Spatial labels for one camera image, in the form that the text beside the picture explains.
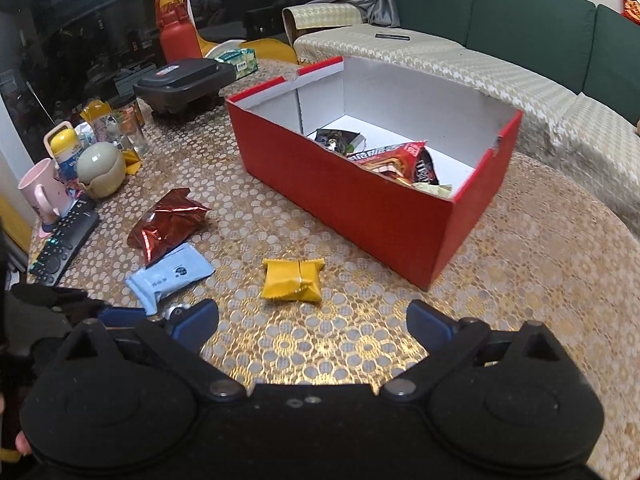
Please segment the person's hand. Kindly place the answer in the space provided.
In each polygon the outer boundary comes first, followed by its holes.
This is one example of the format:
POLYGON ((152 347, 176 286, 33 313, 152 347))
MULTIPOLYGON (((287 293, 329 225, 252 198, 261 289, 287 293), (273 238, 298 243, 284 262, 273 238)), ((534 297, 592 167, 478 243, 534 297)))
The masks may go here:
POLYGON ((20 407, 7 396, 1 396, 1 445, 21 456, 29 455, 32 448, 28 443, 20 422, 20 407))

